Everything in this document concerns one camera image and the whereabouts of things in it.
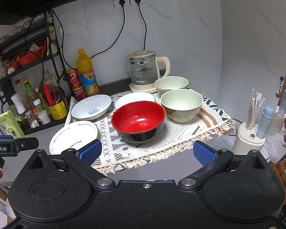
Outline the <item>white plate with blue logo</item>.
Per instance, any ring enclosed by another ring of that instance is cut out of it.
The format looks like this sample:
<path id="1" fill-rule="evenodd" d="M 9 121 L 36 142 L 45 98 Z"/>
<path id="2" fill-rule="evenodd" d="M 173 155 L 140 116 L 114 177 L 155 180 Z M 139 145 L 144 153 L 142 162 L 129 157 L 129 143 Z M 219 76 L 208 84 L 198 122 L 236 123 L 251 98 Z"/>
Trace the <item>white plate with blue logo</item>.
<path id="1" fill-rule="evenodd" d="M 77 120 L 94 120 L 104 115 L 112 99 L 108 95 L 95 95 L 83 99 L 72 108 L 71 115 Z"/>

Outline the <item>pale green bowl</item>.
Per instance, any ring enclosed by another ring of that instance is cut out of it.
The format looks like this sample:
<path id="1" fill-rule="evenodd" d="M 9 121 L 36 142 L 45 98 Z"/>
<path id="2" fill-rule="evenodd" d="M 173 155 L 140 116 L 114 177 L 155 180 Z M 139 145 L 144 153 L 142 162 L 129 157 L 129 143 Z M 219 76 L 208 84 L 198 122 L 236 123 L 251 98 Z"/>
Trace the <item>pale green bowl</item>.
<path id="1" fill-rule="evenodd" d="M 187 89 L 189 81 L 184 77 L 167 76 L 155 81 L 155 87 L 160 96 L 170 90 Z"/>
<path id="2" fill-rule="evenodd" d="M 176 123 L 190 122 L 198 114 L 203 103 L 200 93 L 188 89 L 167 91 L 160 100 L 167 116 Z"/>

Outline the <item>red and black bowl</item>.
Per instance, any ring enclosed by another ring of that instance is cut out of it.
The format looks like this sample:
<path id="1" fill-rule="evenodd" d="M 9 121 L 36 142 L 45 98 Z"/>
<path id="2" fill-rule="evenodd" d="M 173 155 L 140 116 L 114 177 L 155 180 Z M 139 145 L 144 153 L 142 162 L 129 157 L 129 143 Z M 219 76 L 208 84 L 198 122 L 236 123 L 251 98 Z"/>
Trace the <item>red and black bowl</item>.
<path id="1" fill-rule="evenodd" d="M 166 112 L 151 101 L 126 104 L 112 115 L 112 126 L 118 135 L 131 144 L 146 143 L 156 138 L 163 129 Z"/>

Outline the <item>green carton box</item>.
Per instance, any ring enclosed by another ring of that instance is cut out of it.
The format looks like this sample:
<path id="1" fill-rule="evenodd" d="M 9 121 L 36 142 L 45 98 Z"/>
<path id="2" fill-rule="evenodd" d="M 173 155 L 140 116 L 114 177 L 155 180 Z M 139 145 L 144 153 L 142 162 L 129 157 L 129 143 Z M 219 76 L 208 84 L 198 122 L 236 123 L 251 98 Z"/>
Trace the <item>green carton box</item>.
<path id="1" fill-rule="evenodd" d="M 0 114 L 0 124 L 7 135 L 13 136 L 15 139 L 26 137 L 11 110 Z"/>

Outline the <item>patterned table cloth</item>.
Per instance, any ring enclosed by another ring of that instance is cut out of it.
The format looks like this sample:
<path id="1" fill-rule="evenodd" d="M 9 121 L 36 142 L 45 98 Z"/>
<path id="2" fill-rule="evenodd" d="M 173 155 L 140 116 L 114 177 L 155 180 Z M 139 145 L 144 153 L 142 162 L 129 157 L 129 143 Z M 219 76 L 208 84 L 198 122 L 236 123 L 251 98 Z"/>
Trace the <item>patterned table cloth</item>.
<path id="1" fill-rule="evenodd" d="M 112 95 L 109 110 L 94 122 L 99 129 L 102 153 L 91 166 L 104 175 L 168 159 L 192 149 L 196 140 L 206 142 L 235 131 L 234 120 L 211 99 L 204 98 L 198 115 L 190 123 L 178 124 L 167 117 L 162 131 L 152 141 L 129 144 L 118 135 L 111 123 L 115 102 L 126 94 Z"/>

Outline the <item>white chopstick holder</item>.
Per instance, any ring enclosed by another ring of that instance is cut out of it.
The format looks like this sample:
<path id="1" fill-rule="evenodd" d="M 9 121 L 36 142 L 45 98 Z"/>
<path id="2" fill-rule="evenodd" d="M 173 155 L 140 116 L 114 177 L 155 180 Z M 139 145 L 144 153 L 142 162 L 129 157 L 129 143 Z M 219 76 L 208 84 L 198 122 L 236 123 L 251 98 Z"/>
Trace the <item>white chopstick holder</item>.
<path id="1" fill-rule="evenodd" d="M 266 138 L 260 139 L 256 135 L 258 124 L 252 129 L 246 129 L 246 123 L 242 123 L 238 129 L 237 137 L 232 147 L 235 155 L 246 155 L 250 150 L 261 150 Z"/>

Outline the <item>white cap oil bottle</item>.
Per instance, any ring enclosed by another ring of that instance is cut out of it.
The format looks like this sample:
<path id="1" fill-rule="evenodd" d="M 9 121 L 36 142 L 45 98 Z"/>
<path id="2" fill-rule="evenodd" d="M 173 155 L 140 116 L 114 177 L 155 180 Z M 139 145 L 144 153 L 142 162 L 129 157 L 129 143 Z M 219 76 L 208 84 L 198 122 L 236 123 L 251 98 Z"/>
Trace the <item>white cap oil bottle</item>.
<path id="1" fill-rule="evenodd" d="M 24 129 L 25 130 L 31 129 L 29 122 L 27 120 L 27 116 L 26 116 L 27 109 L 25 108 L 19 93 L 13 94 L 11 96 L 11 100 L 15 104 L 16 109 L 17 109 L 17 113 L 20 116 L 20 118 L 22 119 L 22 124 L 24 126 Z"/>

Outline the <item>dark soy sauce jug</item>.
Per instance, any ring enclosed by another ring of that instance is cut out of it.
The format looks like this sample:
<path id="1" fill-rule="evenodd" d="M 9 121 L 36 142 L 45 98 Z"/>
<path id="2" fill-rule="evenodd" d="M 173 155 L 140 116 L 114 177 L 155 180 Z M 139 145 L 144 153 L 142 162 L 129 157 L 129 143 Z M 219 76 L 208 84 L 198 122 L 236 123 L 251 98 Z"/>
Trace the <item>dark soy sauce jug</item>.
<path id="1" fill-rule="evenodd" d="M 65 118 L 67 116 L 67 108 L 64 98 L 48 69 L 44 70 L 43 94 L 53 119 L 60 120 Z"/>

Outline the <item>light blue small bottle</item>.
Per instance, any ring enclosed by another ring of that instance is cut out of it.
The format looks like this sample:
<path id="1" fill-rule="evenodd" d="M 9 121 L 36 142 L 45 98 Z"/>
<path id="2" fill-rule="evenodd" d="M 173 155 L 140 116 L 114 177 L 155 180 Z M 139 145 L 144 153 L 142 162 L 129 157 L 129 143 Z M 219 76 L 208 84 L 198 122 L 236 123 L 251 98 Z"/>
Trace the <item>light blue small bottle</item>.
<path id="1" fill-rule="evenodd" d="M 257 138 L 264 139 L 270 128 L 272 118 L 274 115 L 274 109 L 271 106 L 266 106 L 261 109 L 261 118 L 256 131 Z"/>

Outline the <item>lower red drink can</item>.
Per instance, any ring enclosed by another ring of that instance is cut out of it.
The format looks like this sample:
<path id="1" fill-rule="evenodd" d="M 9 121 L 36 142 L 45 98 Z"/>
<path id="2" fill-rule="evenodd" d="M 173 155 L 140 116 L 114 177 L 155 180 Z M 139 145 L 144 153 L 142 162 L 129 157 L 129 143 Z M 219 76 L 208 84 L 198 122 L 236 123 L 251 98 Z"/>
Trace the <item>lower red drink can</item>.
<path id="1" fill-rule="evenodd" d="M 77 101 L 81 101 L 85 99 L 86 93 L 83 86 L 77 87 L 73 89 L 74 97 Z"/>

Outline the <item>red drink can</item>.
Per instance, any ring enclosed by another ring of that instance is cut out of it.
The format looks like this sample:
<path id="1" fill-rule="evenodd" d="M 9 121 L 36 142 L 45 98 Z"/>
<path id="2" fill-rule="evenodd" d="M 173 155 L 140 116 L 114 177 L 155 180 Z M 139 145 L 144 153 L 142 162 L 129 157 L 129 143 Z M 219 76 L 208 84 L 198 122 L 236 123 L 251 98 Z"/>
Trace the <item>red drink can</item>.
<path id="1" fill-rule="evenodd" d="M 82 86 L 80 76 L 75 69 L 67 70 L 67 79 L 72 90 Z"/>
<path id="2" fill-rule="evenodd" d="M 77 87 L 73 89 L 74 97 L 77 101 L 81 101 L 85 99 L 86 93 L 83 86 Z"/>

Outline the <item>black metal spice rack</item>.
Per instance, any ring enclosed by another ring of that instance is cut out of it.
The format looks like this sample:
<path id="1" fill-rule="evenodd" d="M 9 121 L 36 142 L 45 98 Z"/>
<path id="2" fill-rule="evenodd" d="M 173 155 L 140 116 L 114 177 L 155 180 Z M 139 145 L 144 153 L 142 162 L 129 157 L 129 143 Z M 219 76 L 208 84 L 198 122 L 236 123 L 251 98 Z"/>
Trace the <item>black metal spice rack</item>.
<path id="1" fill-rule="evenodd" d="M 55 15 L 53 10 L 44 12 L 42 19 L 31 23 L 28 28 L 16 33 L 0 44 L 0 56 L 2 60 L 11 60 L 12 57 L 24 53 L 17 61 L 19 68 L 11 74 L 0 78 L 0 103 L 2 112 L 5 104 L 12 104 L 11 96 L 15 94 L 10 79 L 30 68 L 39 64 L 44 67 L 44 63 L 49 60 L 58 78 L 57 83 L 59 84 L 61 79 L 66 82 L 68 81 L 58 39 L 54 40 L 57 46 L 56 53 L 53 53 L 51 50 L 51 43 L 53 41 L 51 40 L 49 28 L 54 25 L 54 22 L 49 22 L 48 19 L 53 18 Z"/>

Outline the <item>orange juice bottle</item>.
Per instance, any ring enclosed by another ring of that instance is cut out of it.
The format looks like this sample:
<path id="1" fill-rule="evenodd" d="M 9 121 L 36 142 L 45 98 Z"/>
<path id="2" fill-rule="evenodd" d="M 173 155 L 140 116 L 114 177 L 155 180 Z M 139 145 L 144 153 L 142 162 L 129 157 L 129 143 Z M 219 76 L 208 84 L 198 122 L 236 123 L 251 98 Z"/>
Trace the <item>orange juice bottle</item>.
<path id="1" fill-rule="evenodd" d="M 99 95 L 100 89 L 97 84 L 91 58 L 85 53 L 84 49 L 78 50 L 77 71 L 81 79 L 85 94 L 87 97 Z"/>

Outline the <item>upper red drink can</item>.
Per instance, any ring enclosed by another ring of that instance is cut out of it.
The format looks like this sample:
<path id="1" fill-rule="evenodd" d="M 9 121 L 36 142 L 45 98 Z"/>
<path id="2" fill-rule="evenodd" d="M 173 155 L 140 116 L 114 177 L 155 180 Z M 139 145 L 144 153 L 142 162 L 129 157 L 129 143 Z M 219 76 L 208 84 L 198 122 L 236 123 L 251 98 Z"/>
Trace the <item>upper red drink can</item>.
<path id="1" fill-rule="evenodd" d="M 75 69 L 67 70 L 67 79 L 72 90 L 82 86 L 80 76 Z"/>

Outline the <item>cream kettle base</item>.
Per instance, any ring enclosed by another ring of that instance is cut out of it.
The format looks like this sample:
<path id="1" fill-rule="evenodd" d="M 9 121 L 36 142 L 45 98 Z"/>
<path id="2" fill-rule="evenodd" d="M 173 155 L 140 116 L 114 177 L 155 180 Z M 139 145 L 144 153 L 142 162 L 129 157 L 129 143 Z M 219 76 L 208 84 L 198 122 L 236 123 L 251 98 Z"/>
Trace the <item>cream kettle base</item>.
<path id="1" fill-rule="evenodd" d="M 136 85 L 136 84 L 130 83 L 129 88 L 131 92 L 133 93 L 134 92 L 146 92 L 146 93 L 153 94 L 157 92 L 154 83 L 146 84 L 146 85 Z"/>

